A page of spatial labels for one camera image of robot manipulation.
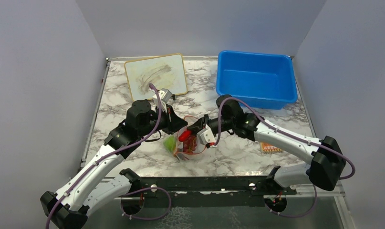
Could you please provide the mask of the red chili pepper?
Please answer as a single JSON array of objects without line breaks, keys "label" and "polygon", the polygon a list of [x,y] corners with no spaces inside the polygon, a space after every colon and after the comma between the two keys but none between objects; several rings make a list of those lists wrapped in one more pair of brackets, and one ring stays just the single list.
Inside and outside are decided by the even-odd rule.
[{"label": "red chili pepper", "polygon": [[191,134],[192,134],[192,131],[190,131],[190,130],[185,130],[185,131],[183,131],[179,136],[178,136],[178,140],[180,141],[180,142],[185,142],[185,141],[187,141],[188,139],[189,139],[189,137],[191,136]]}]

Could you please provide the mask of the green lime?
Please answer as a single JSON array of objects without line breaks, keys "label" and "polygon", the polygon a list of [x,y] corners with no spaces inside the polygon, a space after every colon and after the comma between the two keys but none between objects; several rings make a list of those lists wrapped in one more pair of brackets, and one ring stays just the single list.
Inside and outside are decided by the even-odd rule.
[{"label": "green lime", "polygon": [[163,142],[163,146],[168,152],[174,153],[177,149],[177,138],[174,135],[167,137]]}]

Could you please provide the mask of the clear zip top bag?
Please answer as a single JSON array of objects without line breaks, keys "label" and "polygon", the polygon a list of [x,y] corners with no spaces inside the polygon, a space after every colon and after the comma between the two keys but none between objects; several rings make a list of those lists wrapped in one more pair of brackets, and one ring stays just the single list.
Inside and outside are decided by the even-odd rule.
[{"label": "clear zip top bag", "polygon": [[163,141],[163,146],[178,161],[188,161],[194,156],[203,153],[206,147],[200,143],[194,135],[187,135],[184,132],[187,127],[183,127],[178,132],[167,136]]}]

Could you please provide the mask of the red grape bunch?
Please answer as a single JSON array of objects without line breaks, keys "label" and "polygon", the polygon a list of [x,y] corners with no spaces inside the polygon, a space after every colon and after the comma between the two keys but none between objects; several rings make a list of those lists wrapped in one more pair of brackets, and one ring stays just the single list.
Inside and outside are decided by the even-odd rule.
[{"label": "red grape bunch", "polygon": [[186,154],[192,155],[195,154],[197,148],[197,141],[195,138],[189,139],[183,142],[182,151]]}]

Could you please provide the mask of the blue plastic bin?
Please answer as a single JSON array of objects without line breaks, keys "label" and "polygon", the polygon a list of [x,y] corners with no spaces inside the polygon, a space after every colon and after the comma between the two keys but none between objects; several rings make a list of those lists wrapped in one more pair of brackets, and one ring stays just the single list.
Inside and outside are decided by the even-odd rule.
[{"label": "blue plastic bin", "polygon": [[280,110],[298,99],[292,59],[279,54],[221,51],[216,92],[253,108]]}]

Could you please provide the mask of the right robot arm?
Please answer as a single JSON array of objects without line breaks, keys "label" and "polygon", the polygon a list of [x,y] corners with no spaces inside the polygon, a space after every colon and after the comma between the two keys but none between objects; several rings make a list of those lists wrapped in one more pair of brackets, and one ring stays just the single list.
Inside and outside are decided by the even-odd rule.
[{"label": "right robot arm", "polygon": [[277,194],[284,188],[300,184],[313,184],[326,191],[335,189],[348,160],[334,138],[319,139],[289,131],[263,118],[252,108],[245,113],[241,108],[243,102],[229,94],[220,96],[216,103],[218,117],[210,119],[204,115],[186,128],[179,141],[195,136],[202,145],[210,148],[218,145],[222,132],[229,132],[253,142],[267,143],[303,161],[296,166],[274,167],[263,183],[269,193]]}]

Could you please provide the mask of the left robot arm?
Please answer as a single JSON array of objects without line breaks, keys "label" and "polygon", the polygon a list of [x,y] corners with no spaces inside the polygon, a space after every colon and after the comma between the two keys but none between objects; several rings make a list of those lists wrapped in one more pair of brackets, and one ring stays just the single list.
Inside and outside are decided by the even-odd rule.
[{"label": "left robot arm", "polygon": [[80,229],[94,212],[114,198],[124,193],[136,195],[141,187],[140,177],[131,169],[110,183],[100,182],[153,133],[173,134],[185,126],[187,121],[178,117],[170,105],[158,104],[152,110],[147,100],[133,102],[126,119],[109,133],[93,161],[62,188],[41,196],[48,217],[46,228],[53,223],[60,229]]}]

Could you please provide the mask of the small whiteboard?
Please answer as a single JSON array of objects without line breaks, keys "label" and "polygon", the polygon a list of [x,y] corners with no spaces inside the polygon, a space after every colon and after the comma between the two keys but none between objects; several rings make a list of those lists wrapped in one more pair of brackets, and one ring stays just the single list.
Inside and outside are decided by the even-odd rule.
[{"label": "small whiteboard", "polygon": [[174,95],[188,92],[183,55],[179,53],[126,61],[125,75],[132,100],[151,100],[154,92],[152,83],[158,90],[168,89]]}]

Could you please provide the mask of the orange snack packet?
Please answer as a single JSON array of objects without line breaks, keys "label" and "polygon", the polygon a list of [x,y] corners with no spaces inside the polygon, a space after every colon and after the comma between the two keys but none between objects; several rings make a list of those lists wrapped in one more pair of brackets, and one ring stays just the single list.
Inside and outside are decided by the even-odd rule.
[{"label": "orange snack packet", "polygon": [[282,149],[275,147],[273,145],[267,144],[267,143],[263,143],[263,142],[260,142],[260,151],[263,154],[275,154],[275,153],[282,153],[283,152]]}]

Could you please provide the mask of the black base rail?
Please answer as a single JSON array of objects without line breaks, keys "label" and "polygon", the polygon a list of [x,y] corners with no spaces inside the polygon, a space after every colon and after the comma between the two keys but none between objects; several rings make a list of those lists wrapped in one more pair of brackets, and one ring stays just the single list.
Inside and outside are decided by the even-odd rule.
[{"label": "black base rail", "polygon": [[266,176],[240,177],[142,177],[141,187],[158,190],[141,194],[122,194],[124,202],[145,208],[263,207],[265,198],[295,195],[287,188],[268,186]]}]

